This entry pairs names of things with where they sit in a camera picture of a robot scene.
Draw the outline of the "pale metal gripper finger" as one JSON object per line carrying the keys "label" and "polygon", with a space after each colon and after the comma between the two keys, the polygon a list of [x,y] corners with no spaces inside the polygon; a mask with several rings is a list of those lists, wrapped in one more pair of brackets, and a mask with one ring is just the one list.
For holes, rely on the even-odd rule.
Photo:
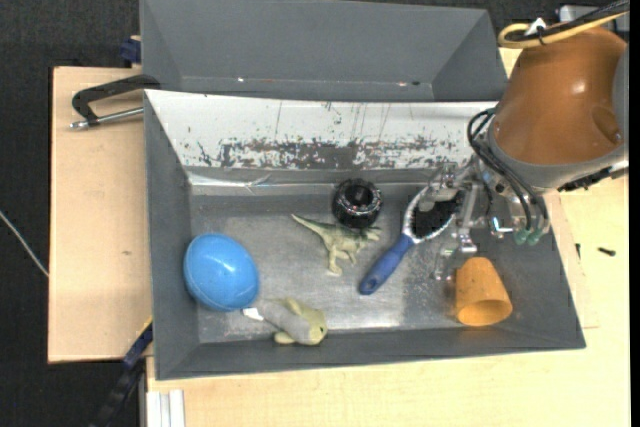
{"label": "pale metal gripper finger", "polygon": [[476,253],[476,245],[469,235],[453,235],[443,240],[435,253],[430,274],[436,281],[450,281],[455,271]]}
{"label": "pale metal gripper finger", "polygon": [[432,209],[436,203],[452,200],[458,192],[455,179],[456,171],[453,167],[440,169],[434,175],[423,196],[423,208]]}

